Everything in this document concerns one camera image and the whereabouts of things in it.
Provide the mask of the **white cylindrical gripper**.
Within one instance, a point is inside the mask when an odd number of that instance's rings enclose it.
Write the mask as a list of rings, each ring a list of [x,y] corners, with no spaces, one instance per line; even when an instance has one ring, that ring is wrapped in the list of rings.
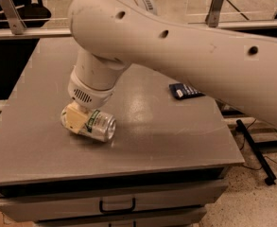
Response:
[[[100,108],[109,100],[113,92],[113,88],[104,91],[92,89],[81,82],[75,72],[72,72],[68,84],[68,94],[76,103],[70,103],[65,107],[64,126],[73,133],[79,133],[88,121],[88,111],[82,107]]]

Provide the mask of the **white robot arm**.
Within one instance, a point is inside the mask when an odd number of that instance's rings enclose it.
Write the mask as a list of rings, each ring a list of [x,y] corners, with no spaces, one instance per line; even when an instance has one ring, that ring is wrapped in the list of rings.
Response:
[[[277,39],[170,23],[152,0],[73,0],[69,27],[80,46],[69,89],[101,107],[121,74],[144,65],[277,129]]]

